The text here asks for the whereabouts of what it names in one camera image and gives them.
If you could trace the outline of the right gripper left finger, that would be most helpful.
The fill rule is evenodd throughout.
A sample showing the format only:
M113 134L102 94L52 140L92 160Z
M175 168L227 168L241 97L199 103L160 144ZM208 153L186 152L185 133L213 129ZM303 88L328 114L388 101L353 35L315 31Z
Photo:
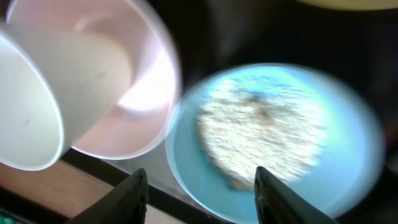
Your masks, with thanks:
M144 224L148 201L147 175L138 169L65 224Z

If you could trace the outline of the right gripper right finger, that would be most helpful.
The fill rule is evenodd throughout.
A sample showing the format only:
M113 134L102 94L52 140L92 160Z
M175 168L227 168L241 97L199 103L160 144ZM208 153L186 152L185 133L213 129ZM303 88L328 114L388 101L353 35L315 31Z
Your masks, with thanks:
M339 224L262 166L256 169L254 192L260 224Z

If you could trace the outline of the rice food scraps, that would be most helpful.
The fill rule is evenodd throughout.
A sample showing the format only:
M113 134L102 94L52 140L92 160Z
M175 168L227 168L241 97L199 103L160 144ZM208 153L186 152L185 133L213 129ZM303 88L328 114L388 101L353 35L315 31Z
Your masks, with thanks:
M288 184L318 165L324 115L312 95L292 86L263 92L223 80L201 104L197 126L211 163L232 188L252 190L259 166Z

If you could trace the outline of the light blue bowl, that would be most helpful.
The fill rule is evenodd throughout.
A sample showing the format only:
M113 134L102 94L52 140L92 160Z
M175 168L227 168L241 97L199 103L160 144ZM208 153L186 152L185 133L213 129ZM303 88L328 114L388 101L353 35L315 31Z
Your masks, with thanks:
M355 207L376 184L385 158L384 133L370 107L340 80L315 69L257 63L216 73L191 88L169 124L165 151L169 166L192 199L234 223L257 223L253 192L230 188L210 164L195 122L206 93L224 79L264 75L275 86L293 84L316 94L326 113L327 136L320 163L290 188L332 218Z

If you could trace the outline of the pink bowl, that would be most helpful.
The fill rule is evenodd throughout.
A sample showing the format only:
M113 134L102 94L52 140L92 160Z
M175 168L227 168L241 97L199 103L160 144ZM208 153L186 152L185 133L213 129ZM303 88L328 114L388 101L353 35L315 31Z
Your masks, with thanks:
M133 67L131 89L74 149L100 159L130 159L157 147L180 96L177 49L164 22L146 1L13 0L9 23L99 32L119 41Z

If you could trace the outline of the white cup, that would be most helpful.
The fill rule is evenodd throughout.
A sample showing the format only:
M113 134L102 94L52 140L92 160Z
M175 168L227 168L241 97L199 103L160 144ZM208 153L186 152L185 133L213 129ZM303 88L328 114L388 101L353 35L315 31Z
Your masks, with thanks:
M1 162L53 165L130 89L126 50L100 34L1 25Z

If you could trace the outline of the yellow round plate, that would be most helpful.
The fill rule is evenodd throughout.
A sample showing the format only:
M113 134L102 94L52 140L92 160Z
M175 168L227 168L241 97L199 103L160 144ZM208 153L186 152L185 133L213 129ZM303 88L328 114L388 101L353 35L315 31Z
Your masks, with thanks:
M346 11L376 11L397 8L397 0L298 0L316 7Z

